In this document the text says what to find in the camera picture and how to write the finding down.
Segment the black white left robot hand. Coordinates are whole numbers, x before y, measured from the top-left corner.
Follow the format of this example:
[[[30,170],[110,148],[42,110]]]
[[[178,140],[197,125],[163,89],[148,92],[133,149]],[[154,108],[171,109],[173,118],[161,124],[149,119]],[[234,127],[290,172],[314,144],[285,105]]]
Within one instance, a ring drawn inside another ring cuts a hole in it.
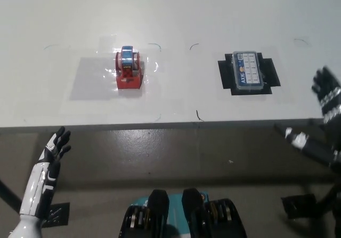
[[[34,164],[22,199],[20,214],[46,219],[61,168],[61,159],[70,151],[71,132],[60,127],[44,146]]]

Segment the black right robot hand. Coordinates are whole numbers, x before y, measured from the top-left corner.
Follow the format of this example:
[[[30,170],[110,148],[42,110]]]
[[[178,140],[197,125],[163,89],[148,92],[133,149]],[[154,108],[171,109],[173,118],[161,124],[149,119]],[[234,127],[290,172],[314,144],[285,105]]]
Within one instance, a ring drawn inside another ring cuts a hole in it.
[[[296,133],[291,127],[275,125],[274,129],[293,148],[340,174],[340,81],[325,65],[316,71],[312,91],[321,107],[326,141]]]

